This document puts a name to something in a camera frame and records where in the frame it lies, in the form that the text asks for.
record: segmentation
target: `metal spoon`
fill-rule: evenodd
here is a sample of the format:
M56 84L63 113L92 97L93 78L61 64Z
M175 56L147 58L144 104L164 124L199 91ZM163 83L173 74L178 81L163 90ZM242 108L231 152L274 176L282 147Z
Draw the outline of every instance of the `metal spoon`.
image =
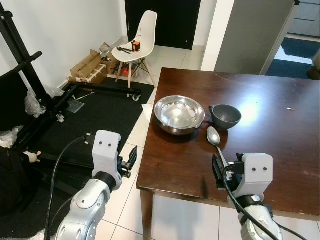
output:
M206 131L206 138L208 139L209 143L211 143L212 145L214 145L218 149L218 152L219 152L220 157L222 159L223 166L225 168L228 167L229 164L225 160L225 158L220 150L220 147L218 146L220 143L219 133L217 132L217 130L214 127L212 127L212 126L208 127L208 130ZM228 176L228 178L230 178L232 175L230 172L227 172L227 176Z

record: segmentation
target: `white plastic chair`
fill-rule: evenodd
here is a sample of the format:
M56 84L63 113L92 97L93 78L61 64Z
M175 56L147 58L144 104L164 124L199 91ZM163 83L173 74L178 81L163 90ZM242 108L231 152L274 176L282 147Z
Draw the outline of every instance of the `white plastic chair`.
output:
M134 38L136 41L140 42L140 51L131 52L131 54L128 54L123 51L119 51L116 47L112 50L112 55L118 61L120 61L119 70L115 79L116 82L118 81L123 63L129 63L128 88L130 88L132 62L141 60L141 63L145 62L145 66L151 77L153 85L155 88L157 88L154 76L152 75L149 63L146 59L146 57L152 53L155 47L157 17L158 14L150 10L146 11L143 14ZM131 42L120 45L119 47L132 50Z

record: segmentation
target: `stainless steel bowl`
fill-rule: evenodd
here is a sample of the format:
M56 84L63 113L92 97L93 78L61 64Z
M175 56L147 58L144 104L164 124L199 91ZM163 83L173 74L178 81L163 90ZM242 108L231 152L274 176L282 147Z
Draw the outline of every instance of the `stainless steel bowl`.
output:
M187 135L198 129L205 119L204 108L186 96L166 96L154 106L159 126L172 135Z

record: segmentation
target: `black door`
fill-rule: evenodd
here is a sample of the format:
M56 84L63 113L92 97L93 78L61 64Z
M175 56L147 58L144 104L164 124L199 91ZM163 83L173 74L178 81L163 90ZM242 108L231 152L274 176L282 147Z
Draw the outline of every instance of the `black door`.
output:
M158 13L155 44L192 49L201 0L125 0L128 40L137 34L142 15Z

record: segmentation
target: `floor tile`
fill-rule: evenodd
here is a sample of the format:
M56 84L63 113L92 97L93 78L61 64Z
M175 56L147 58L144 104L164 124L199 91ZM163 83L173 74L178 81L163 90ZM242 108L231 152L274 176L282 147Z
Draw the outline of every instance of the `floor tile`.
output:
M278 52L275 55L276 57L283 57L285 58L287 55L285 53L285 50L282 46L279 47Z
M128 161L129 154L134 147L135 146L131 144L124 145L120 156L123 157L123 160L125 162ZM131 171L131 177L129 179L124 177L122 179L121 187L118 190L112 192L111 198L106 205L106 210L103 217L105 221L111 222L113 224L118 223L121 216L121 212L123 211L126 201L128 199L129 193L132 187L135 188L135 186L133 185L138 175L143 152L144 149L142 147L138 147L137 159Z
M156 99L156 94L157 94L157 88L155 88L148 100L148 104L154 104L155 103L155 99Z
M304 58L303 61L304 61L305 64L310 64L311 65L313 63L312 59Z
M148 56L147 60L154 76L160 76L162 68L179 69L183 62L183 59L163 56Z
M144 236L120 226L116 227L112 237L112 240L143 240L143 239L144 239Z
M123 209L118 226L143 234L140 190L136 188L137 180L130 192L128 201Z
M147 104L148 108L153 109L152 104ZM136 122L129 138L127 140L128 144L138 145L144 148L146 144L148 128L149 128L150 118L146 117L146 114L142 112L138 121Z
M320 231L316 221L301 220L295 218L275 216L274 220L291 229L298 234L302 235L308 240L319 240ZM284 240L298 240L296 236L282 230ZM219 240L242 240L241 238L241 225L238 221L238 213L235 209L220 208L220 228Z
M193 50L187 50L186 55L184 57L184 61L202 61L204 52L203 51L193 51Z
M317 226L316 221L308 221L308 220L302 220L302 219L295 219L295 218L289 218L289 217L282 217L282 216L275 216L274 220L295 232L302 235L304 238L308 240L319 240L320 239L320 231ZM284 230L281 230L283 234L283 239L287 240L299 240L300 238L292 235L289 232L286 232Z
M132 189L119 226L143 234L140 191ZM156 240L218 240L219 207L155 197L153 234Z
M200 45L193 45L192 50L193 52L204 52L206 49L206 46L200 46Z
M219 240L242 240L241 225L235 209L220 207Z
M159 76L153 76L155 84L158 86L159 84ZM152 79L149 73L139 69L137 75L133 75L132 82L141 83L141 84L149 84L153 85Z
M150 56L183 60L185 58L186 52L187 50L182 48L154 46L154 49L150 54Z
M218 240L219 207L156 196L153 226L156 240Z
M295 62L295 63L301 63L304 64L305 61L303 59L300 58L294 58L294 57L289 57L289 56L276 56L274 59L276 60L283 60L283 61L288 61L288 62Z
M141 105L142 106L142 109L143 109L143 114L145 116L146 119L149 120L150 122L150 119L151 119L151 115L152 115L152 112L154 110L154 106L152 104L144 104L144 105Z
M116 225L101 220L96 228L95 240L111 240L116 229Z
M187 69L187 70L199 71L200 68L201 68L201 60L196 60L196 61L183 60L183 63L181 65L181 69Z

